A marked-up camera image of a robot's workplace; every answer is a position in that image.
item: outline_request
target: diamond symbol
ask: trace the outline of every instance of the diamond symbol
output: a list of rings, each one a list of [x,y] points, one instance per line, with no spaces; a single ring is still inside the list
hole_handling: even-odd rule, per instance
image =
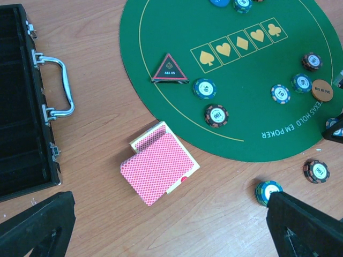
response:
[[[247,50],[248,49],[248,45],[249,45],[249,41],[238,36],[237,37],[237,44],[236,45],[238,47],[244,49],[244,50]]]

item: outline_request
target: playing card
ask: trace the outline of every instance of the playing card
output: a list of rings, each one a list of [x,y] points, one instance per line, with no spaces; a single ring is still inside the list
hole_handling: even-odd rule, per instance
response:
[[[167,194],[170,194],[174,189],[176,189],[183,181],[185,181],[189,176],[191,176],[195,171],[197,171],[200,166],[196,162],[196,160],[191,156],[191,154],[186,150],[186,148],[183,146],[183,144],[179,141],[177,136],[172,132],[172,130],[168,127],[168,125],[165,122],[160,122],[147,130],[144,134],[139,136],[137,139],[135,139],[133,142],[131,142],[132,149],[138,153],[147,147],[149,147],[153,142],[156,142],[161,136],[163,136],[165,133],[170,133],[175,138],[176,142],[181,146],[181,148],[185,151],[185,153],[188,155],[190,159],[193,160],[194,166],[191,170],[189,170],[187,173],[185,173],[182,177],[180,177],[174,185],[172,185],[168,190]]]
[[[151,206],[194,165],[173,135],[166,133],[123,162],[121,174],[142,200]]]

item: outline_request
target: wooden table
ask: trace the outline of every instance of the wooden table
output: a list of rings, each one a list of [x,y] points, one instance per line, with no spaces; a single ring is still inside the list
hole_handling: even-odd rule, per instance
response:
[[[67,65],[76,110],[53,122],[64,183],[0,203],[0,222],[59,191],[72,191],[77,220],[66,256],[277,256],[267,209],[253,193],[258,179],[276,180],[294,197],[343,217],[343,146],[324,140],[273,163],[225,160],[183,142],[201,169],[146,206],[120,174],[121,162],[133,155],[129,142],[156,123],[122,64],[118,30],[125,0],[22,3],[38,30],[38,51]],[[343,42],[339,3],[318,0]],[[66,107],[58,69],[41,70],[49,105]],[[304,178],[302,166],[311,157],[329,165],[327,183]]]

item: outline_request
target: stack of poker chips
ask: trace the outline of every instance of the stack of poker chips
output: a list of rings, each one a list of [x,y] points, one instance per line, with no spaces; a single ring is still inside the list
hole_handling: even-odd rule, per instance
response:
[[[267,206],[271,193],[283,192],[284,190],[279,183],[269,180],[261,182],[255,189],[255,197],[258,203]]]
[[[322,58],[313,52],[304,55],[301,63],[308,71],[317,71],[323,66]]]
[[[247,13],[252,7],[251,0],[234,0],[234,9],[239,13]]]
[[[314,184],[325,183],[330,177],[327,165],[319,160],[307,161],[304,165],[304,175]]]
[[[306,74],[299,73],[295,75],[291,83],[298,93],[307,93],[312,90],[312,80]]]

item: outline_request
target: heart symbol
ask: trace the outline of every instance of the heart symbol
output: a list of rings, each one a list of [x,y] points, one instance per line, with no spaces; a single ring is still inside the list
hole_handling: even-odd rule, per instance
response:
[[[231,46],[228,43],[224,43],[221,46],[217,46],[215,48],[218,53],[225,55],[225,56],[230,56],[231,53]]]
[[[260,29],[256,30],[256,32],[251,32],[250,36],[259,42],[263,42],[264,40],[264,33]]]

